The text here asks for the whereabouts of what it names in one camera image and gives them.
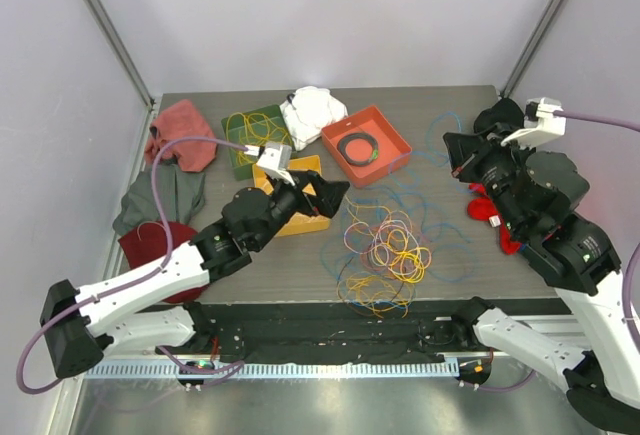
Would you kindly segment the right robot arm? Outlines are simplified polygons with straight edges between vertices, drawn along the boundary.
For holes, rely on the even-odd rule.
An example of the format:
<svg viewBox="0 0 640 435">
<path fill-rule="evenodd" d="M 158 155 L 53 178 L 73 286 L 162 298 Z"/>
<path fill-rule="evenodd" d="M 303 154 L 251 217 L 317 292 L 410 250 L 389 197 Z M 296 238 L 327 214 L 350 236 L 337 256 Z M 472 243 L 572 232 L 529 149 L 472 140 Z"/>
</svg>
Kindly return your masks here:
<svg viewBox="0 0 640 435">
<path fill-rule="evenodd" d="M 576 208 L 589 183 L 563 153 L 520 146 L 513 127 L 444 134 L 452 175 L 480 185 L 529 266 L 579 323 L 586 349 L 555 341 L 479 297 L 451 326 L 457 346 L 503 351 L 561 389 L 601 430 L 639 431 L 639 330 L 630 279 L 608 235 Z"/>
</svg>

